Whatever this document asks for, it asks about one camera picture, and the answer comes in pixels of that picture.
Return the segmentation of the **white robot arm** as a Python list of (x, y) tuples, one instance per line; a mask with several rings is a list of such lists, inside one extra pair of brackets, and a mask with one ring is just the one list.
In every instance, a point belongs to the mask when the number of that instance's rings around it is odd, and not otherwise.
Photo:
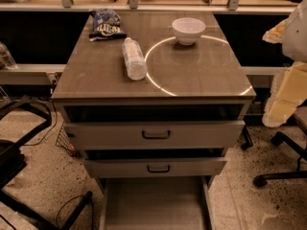
[(307, 100), (307, 0), (302, 0), (287, 19), (266, 31), (263, 40), (281, 43), (283, 55), (294, 61), (274, 76), (262, 118), (266, 127), (280, 127)]

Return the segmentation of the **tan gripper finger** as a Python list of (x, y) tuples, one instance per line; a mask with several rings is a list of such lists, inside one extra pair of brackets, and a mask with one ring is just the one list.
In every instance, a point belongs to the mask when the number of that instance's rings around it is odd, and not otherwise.
[(262, 122), (266, 127), (280, 127), (307, 100), (307, 63), (295, 61), (273, 78)]
[(266, 31), (262, 39), (272, 44), (281, 43), (283, 41), (286, 22), (287, 20), (284, 19), (281, 22), (279, 22), (276, 26)]

